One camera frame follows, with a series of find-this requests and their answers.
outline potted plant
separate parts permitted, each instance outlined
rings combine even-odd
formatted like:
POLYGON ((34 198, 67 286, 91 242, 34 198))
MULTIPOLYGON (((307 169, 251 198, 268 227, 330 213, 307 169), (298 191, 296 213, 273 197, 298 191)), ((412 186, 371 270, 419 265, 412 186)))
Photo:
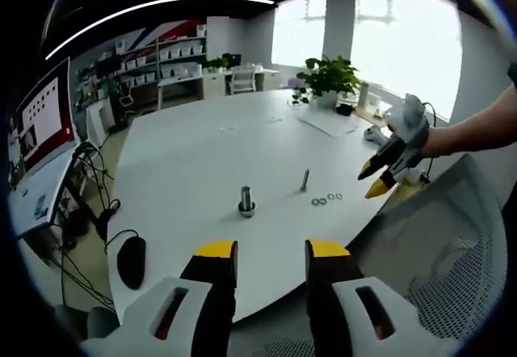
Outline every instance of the potted plant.
POLYGON ((319 107, 335 108, 340 94, 354 94, 359 89, 360 82, 355 76, 357 69, 349 60, 338 56, 331 60, 323 56, 321 60, 309 58, 305 60, 309 73, 299 72, 296 76, 305 82, 310 89, 301 87, 292 96, 295 103, 308 103, 310 99, 317 100, 319 107))
POLYGON ((203 61, 203 69, 207 69, 209 73, 220 73, 227 66, 228 60, 222 57, 203 61))

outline white flower pot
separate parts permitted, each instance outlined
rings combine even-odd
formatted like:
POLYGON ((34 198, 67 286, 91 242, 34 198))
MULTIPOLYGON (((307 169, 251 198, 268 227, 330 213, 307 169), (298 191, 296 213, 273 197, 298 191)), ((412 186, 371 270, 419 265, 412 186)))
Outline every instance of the white flower pot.
POLYGON ((338 92, 325 92, 322 97, 316 98, 316 106, 321 109, 334 109, 338 105, 338 92))

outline human arm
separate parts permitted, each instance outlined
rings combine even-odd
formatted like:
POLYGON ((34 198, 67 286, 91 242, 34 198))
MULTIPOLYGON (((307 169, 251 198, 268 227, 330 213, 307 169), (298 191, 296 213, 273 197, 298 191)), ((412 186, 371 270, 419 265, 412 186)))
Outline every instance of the human arm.
POLYGON ((517 141, 517 90, 512 84, 476 115, 448 128, 431 128, 422 154, 437 158, 462 151, 497 149, 517 141))

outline floor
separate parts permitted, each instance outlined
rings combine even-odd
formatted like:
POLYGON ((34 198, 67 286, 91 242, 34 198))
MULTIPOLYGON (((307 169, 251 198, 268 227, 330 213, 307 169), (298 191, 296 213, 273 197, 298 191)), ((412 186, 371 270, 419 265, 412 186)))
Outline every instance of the floor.
MULTIPOLYGON (((174 107, 193 100, 196 100, 196 98, 165 101, 164 107, 174 107)), ((153 108, 145 108, 140 110, 140 113, 150 110, 153 110, 153 108)), ((116 176, 118 158, 124 145, 125 138, 128 135, 128 130, 129 128, 110 135, 102 147, 102 154, 104 156, 107 169, 114 177, 116 176)), ((106 185, 108 192, 110 192, 112 181, 107 179, 106 185)), ((396 194, 389 199, 385 208, 391 208, 401 200, 410 197, 419 190, 419 188, 420 187, 399 188, 396 191, 396 194)), ((95 185, 91 184, 86 188, 85 197, 96 214, 102 211, 102 204, 95 185)), ((424 226, 424 231, 425 229, 432 231, 432 219, 426 221, 422 226, 424 226)), ((442 242, 438 243, 436 247, 427 245, 425 243, 427 236, 425 235, 422 236, 424 241, 420 240, 419 235, 417 235, 417 237, 406 235, 406 237, 405 228, 393 227, 393 229, 395 230, 392 233, 384 232, 369 243, 366 250, 358 256, 359 266, 364 271, 365 275, 380 276, 386 283, 389 283, 392 288, 404 295, 404 293, 407 292, 407 287, 409 286, 411 279, 414 277, 415 272, 418 274, 423 273, 422 270, 429 270, 430 263, 440 253, 443 246, 442 242), (396 245, 393 243, 393 237, 397 237, 398 239, 396 245), (409 260, 404 253, 409 251, 407 253, 415 254, 416 250, 416 253, 418 253, 418 249, 425 250, 425 255, 420 253, 419 256, 417 256, 421 261, 416 262, 414 267, 408 270, 408 272, 400 272, 400 265, 407 263, 409 260)), ((107 258, 104 253, 104 245, 93 227, 90 227, 87 235, 79 239, 77 247, 69 252, 69 257, 74 261, 84 276, 93 284, 97 291, 108 298, 111 298, 109 279, 107 275, 107 258)), ((77 270, 74 269, 70 261, 65 259, 64 264, 67 270, 70 270, 70 272, 75 275, 77 274, 77 270)), ((96 299, 78 288, 72 280, 66 277, 64 287, 65 302, 69 307, 89 311, 91 308, 100 305, 96 299)))

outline white round table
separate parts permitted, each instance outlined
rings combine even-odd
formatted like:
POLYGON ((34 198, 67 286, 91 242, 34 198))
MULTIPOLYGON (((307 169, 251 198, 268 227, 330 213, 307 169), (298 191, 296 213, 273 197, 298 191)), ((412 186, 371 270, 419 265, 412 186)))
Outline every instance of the white round table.
POLYGON ((147 241, 145 277, 131 290, 120 280, 120 235, 108 247, 111 292, 120 320, 137 297, 166 276, 179 276, 205 243, 238 241, 234 321, 275 302, 305 281, 304 242, 346 246, 388 195, 365 199, 378 177, 357 180, 376 146, 363 139, 368 122, 309 106, 291 107, 290 90, 237 94, 135 119, 116 171, 121 201, 108 236, 135 229, 147 241), (306 169, 307 192, 300 192, 306 169), (257 204, 237 211, 242 186, 257 204), (313 206, 314 198, 343 199, 313 206))

